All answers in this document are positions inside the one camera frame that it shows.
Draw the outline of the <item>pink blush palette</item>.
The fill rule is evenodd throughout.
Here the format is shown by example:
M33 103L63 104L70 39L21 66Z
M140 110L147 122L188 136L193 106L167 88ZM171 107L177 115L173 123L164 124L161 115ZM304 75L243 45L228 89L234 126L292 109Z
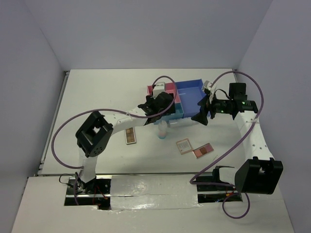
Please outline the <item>pink blush palette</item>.
M214 151L214 148L212 147L212 145L210 143L207 143L203 146L200 146L200 147L194 149L193 154L197 159L199 159L199 158L201 158L201 157L203 157L203 156L205 156L205 155L207 155L213 151Z

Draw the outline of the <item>pink compact label up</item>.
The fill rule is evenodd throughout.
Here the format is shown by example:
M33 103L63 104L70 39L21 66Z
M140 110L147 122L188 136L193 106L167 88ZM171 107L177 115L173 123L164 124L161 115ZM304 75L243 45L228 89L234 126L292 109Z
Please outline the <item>pink compact label up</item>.
M193 151L193 147L188 138L177 141L176 145L180 154L186 154Z

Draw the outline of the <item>long brown eyeshadow palette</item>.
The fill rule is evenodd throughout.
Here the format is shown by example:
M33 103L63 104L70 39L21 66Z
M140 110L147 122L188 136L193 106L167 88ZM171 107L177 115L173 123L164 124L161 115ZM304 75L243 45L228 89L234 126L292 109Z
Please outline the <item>long brown eyeshadow palette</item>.
M132 145L136 143L136 135L134 127L125 130L125 141L126 145Z

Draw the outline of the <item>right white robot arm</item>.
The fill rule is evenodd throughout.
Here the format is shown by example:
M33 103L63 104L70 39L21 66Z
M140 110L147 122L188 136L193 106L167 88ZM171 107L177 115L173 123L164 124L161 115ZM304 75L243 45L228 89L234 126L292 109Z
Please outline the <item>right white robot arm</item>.
M203 125L216 114L231 115L241 134L239 143L244 148L245 162L240 168L216 166L211 182L217 190L233 186L240 193L273 194L283 172L281 161L269 151L259 123L259 109L248 100L245 83L230 83L225 100L216 97L216 88L206 81L202 90L205 96L198 102L200 112L191 119Z

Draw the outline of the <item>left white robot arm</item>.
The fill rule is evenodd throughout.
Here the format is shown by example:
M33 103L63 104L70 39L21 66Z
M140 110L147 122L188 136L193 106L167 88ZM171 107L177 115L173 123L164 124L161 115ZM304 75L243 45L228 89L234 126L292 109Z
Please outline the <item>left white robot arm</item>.
M147 96L144 104L125 114L104 116L99 111L92 112L76 132L80 148L79 162L83 166L78 178L78 188L83 193L94 191L96 184L96 164L98 156L105 150L110 137L129 128L149 125L175 113L172 104L174 94L161 92L157 97Z

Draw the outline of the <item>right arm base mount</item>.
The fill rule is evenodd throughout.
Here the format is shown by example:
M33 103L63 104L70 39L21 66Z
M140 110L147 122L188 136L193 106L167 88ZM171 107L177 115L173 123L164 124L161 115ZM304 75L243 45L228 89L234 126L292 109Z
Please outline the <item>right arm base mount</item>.
M228 201L242 201L241 195L238 194L233 186L215 184L225 184L220 181L219 168L221 168L221 166L216 166L212 172L200 175L194 180L197 189L198 203L223 202L225 198L231 196L232 194L237 195L233 196Z

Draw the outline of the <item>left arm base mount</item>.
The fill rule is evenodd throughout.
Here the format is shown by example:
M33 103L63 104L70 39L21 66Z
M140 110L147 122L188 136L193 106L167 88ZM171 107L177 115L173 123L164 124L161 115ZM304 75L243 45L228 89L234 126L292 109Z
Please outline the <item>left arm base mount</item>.
M58 181L66 186L65 206L75 206L74 182L75 177L71 174L61 174ZM111 210L110 204L110 178L96 179L91 188L83 190L79 184L76 187L76 197L79 206L95 206L99 210Z

